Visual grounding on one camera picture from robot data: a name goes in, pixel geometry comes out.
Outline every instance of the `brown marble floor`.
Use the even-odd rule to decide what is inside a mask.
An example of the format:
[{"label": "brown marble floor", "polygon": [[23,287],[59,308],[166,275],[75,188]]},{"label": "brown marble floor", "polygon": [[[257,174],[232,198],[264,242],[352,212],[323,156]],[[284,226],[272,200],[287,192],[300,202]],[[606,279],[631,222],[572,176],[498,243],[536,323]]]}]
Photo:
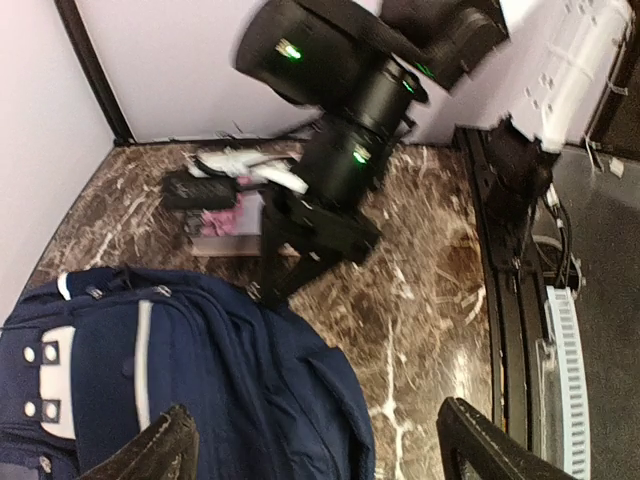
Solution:
[{"label": "brown marble floor", "polygon": [[[180,220],[160,206],[163,172],[195,148],[115,150],[69,212],[30,284],[65,270],[126,262],[246,285],[257,260],[191,257]],[[436,418],[447,396],[490,415],[485,286],[463,164],[447,149],[398,149],[384,192],[364,207],[384,233],[372,258],[359,268],[340,266],[292,301],[329,344],[344,350],[358,374],[376,435],[378,479],[442,478]]]}]

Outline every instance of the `white cable tie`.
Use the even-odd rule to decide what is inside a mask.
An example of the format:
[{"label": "white cable tie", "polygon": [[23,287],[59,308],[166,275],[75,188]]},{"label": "white cable tie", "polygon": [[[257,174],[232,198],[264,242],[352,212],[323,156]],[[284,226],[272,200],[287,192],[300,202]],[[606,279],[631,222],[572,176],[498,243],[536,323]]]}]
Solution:
[{"label": "white cable tie", "polygon": [[587,149],[587,155],[589,155],[591,165],[602,170],[602,162],[600,162],[600,157],[598,157],[598,148],[600,148],[601,145],[598,142],[592,141],[589,135],[584,137],[584,145]]},{"label": "white cable tie", "polygon": [[607,85],[609,85],[609,90],[611,90],[616,95],[622,95],[623,97],[629,96],[628,88],[618,87],[617,85],[614,85],[613,83],[611,83],[611,80],[607,80]]}]

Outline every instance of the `black metal rail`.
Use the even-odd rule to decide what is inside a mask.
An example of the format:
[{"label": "black metal rail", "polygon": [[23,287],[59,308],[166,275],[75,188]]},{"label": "black metal rail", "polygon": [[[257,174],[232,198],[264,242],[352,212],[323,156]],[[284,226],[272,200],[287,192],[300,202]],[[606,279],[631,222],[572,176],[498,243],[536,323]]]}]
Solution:
[{"label": "black metal rail", "polygon": [[[493,421],[522,446],[541,455],[540,366],[537,343],[548,335],[546,290],[526,219],[504,224],[484,208],[496,181],[485,157],[485,132],[459,129],[465,152],[482,249],[491,335]],[[521,261],[518,247],[527,236]]]}]

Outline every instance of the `navy blue backpack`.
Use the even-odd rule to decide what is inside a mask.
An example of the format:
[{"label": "navy blue backpack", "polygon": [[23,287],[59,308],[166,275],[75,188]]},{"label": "navy blue backpack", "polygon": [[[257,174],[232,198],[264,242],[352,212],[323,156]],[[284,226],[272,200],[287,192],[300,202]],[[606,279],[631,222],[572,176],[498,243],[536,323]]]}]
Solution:
[{"label": "navy blue backpack", "polygon": [[2,329],[0,478],[75,478],[174,404],[198,478],[374,477],[358,380],[302,318],[205,275],[99,268],[26,293]]}]

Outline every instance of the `white connector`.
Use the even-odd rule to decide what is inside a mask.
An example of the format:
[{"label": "white connector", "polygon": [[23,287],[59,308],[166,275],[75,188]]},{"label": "white connector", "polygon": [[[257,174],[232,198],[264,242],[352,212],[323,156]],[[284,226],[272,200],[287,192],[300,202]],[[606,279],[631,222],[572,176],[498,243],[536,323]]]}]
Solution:
[{"label": "white connector", "polygon": [[544,203],[547,205],[547,207],[551,209],[556,209],[560,206],[560,197],[558,197],[558,192],[556,192],[556,189],[553,186],[553,183],[551,184],[551,186],[549,187],[549,190],[547,190],[547,193],[544,196]]}]

